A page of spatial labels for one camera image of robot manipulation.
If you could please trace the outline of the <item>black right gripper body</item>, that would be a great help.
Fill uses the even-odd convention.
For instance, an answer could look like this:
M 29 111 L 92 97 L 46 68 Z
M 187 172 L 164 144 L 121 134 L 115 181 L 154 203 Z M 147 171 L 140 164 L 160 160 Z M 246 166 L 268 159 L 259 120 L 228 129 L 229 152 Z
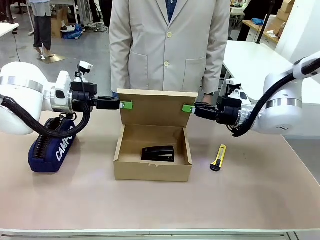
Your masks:
M 199 107 L 199 116 L 207 120 L 216 121 L 221 125 L 235 125 L 241 107 L 242 101 L 240 99 L 219 96 L 216 106 L 202 103 Z

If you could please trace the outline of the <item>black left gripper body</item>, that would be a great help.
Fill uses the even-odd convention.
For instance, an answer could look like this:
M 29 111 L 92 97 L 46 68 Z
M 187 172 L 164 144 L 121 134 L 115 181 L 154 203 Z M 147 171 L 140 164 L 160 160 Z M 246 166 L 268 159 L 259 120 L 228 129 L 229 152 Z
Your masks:
M 84 112 L 87 103 L 90 111 L 96 107 L 98 110 L 115 110 L 116 98 L 110 96 L 96 96 L 97 85 L 91 82 L 72 82 L 72 110 Z

